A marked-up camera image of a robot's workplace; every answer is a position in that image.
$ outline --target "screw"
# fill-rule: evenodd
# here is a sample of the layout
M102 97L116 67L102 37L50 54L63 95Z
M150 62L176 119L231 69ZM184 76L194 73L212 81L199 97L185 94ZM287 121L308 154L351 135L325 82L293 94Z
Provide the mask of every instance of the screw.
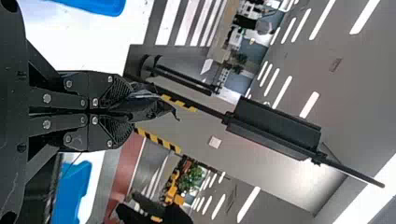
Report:
M112 146L113 146L113 141L108 140L108 141L107 141L107 146L108 146L108 147L112 147Z
M44 120L43 128L47 129L47 130L50 128L50 120L48 120L48 119Z
M98 98L93 98L92 105L93 106L98 106L98 104L99 104Z
M93 118L92 118L92 124L93 124L93 125L98 124L98 118L97 118L97 117L93 117Z
M73 86L73 82L71 80L67 80L66 81L66 87L67 88L72 88L72 86Z
M64 138L64 141L66 143L71 143L72 142L72 136L70 136L69 134Z
M51 99L52 99L52 97L49 94L46 93L46 94L43 95L44 103L49 104Z

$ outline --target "yellow and black warning tape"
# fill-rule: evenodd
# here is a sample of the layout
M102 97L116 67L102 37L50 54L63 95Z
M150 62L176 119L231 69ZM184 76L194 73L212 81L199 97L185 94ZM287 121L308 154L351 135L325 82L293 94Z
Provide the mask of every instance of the yellow and black warning tape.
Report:
M141 128L134 128L134 132L142 135L143 137L147 137L150 141L157 143L160 146L175 151L177 154L181 154L181 148L179 146L168 142L155 134L149 133Z
M183 108L185 108L186 110L188 110L188 111L190 111L190 112L197 112L197 108L195 108L195 107L192 106L192 105L188 105L188 104L186 104L186 103L180 101L180 100L177 99L176 97L171 97L171 96L168 96L168 95L166 95L166 94L163 94L163 95L161 96L161 98L162 98L163 100L167 101L167 102L170 102L170 103L172 103L172 104L175 104L175 105L178 105L178 106L180 106L180 107L183 107Z

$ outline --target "fluorescent light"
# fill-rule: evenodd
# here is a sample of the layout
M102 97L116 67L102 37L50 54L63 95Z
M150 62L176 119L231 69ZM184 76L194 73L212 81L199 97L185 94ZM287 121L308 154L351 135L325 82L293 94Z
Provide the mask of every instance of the fluorescent light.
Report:
M210 203L212 203L212 196L209 197L209 199L207 200L204 210L202 211L202 215L204 216L206 213L207 208L209 207Z
M204 201L205 201L205 197L201 199L201 202L199 203L198 208L197 208L197 212L199 212L201 210L201 207L204 204Z
M221 196L220 201L218 202L218 205L216 205L216 208L215 208L215 210L213 211L213 214L212 214L212 220L214 220L215 217L218 215L218 212L219 212L222 204L224 203L224 201L225 201L225 194L223 194L223 196Z
M277 105L279 105L279 102L282 99L283 95L285 94L285 91L288 89L292 79L293 79L293 77L288 77L286 79L285 84L283 84L282 89L280 90L279 94L277 95L277 97L275 99L273 109L276 109Z
M278 74L279 74L279 68L277 68L277 69L275 70L274 75L273 75L273 77L271 78L271 81L270 81L270 83L268 84L267 89L266 89L265 92L264 92L264 96L267 96L268 93L270 92L270 90L271 90L272 86L274 85L275 79L277 78L277 75L278 75Z
M213 175L213 177L212 177L212 181L210 181L209 188L212 188L212 186L213 186L213 183L215 183L216 177L218 177L218 174L215 174L215 175Z
M320 27L323 25L323 22L326 20L327 16L329 16L330 10L332 10L332 6L334 6L335 0L329 0L329 3L324 8L322 15L320 16L317 25L315 26L314 30L312 31L311 36L309 36L309 40L315 39L317 34L320 30Z
M284 43L286 42L286 40L288 39L288 36L289 36L289 34L290 34L290 31L291 31L291 29L293 28L295 22L296 22L296 18L294 17L294 18L291 20L291 22L290 22L290 24L289 24L289 27L288 27L288 29L286 30L286 33L283 35L282 41L280 42L281 44L284 44Z
M300 24L299 24L298 27L297 27L296 32L294 33L293 38L291 39L291 43L294 43L294 42L296 41L296 39L297 39L297 37L299 36L300 32L303 30L303 27L304 27L304 25L305 25L305 23L306 23L306 20L308 20L309 14L311 14L311 10L312 10L312 9L309 8L309 9L305 12L303 18L302 18L301 21L300 21Z
M207 180L206 180L206 182L205 182L204 190L206 190L207 185L209 184L209 182L210 182L210 177L208 177Z
M195 209L197 209L197 206L199 204L199 202L201 201L201 198L198 198L197 202L195 203L194 207L192 208L192 210L195 211Z
M279 35L280 27L277 27L275 34L273 35L273 38L271 39L270 45L273 45L276 41L277 35Z
M270 65L268 66L268 69L267 69L267 71L265 72L264 77L262 78L262 82L260 83L260 87L262 87L262 86L264 85L264 82L265 82L265 80L268 78L268 75L270 74L272 67L273 67L272 64L270 64Z
M250 195L248 196L247 200L245 201L245 204L242 206L241 210L238 213L238 216L236 218L236 221L240 223L242 219L244 218L245 214L247 213L248 209L250 206L253 204L254 200L256 199L257 195L260 193L260 188L255 187L253 191L251 191Z
M288 8L286 9L287 12L290 11L291 6L293 6L293 2L294 2L293 0L290 0L289 6L288 6Z
M248 94L250 93L250 88L247 89L247 93L245 94L245 97L248 97Z
M383 182L384 189L367 185L333 224L369 223L396 195L396 154L378 172L375 179Z
M306 102L303 110L300 113L301 118L306 119L306 116L308 116L309 112L311 111L312 107L314 107L318 98L319 98L319 93L315 91L312 92L311 97L309 97L309 100Z
M262 78L262 74L264 73L265 68L267 67L267 64L268 64L268 61L266 61L264 63L264 65L262 66L262 70L260 71L259 76L257 77L257 80L260 80L260 78Z
M221 174L221 177L219 178L219 184L221 184L222 180L224 179L224 176L225 176L225 172Z
M349 34L350 35L356 35L361 32L361 29L363 29L363 26L366 24L366 22L369 20L371 15L373 14L376 6L378 6L378 3L381 0L370 0L366 7L364 8L363 12L361 15L358 17L356 20L355 24L353 25L352 29L350 30Z
M194 209L195 204L197 203L197 198L194 199L194 201L192 202L191 208Z

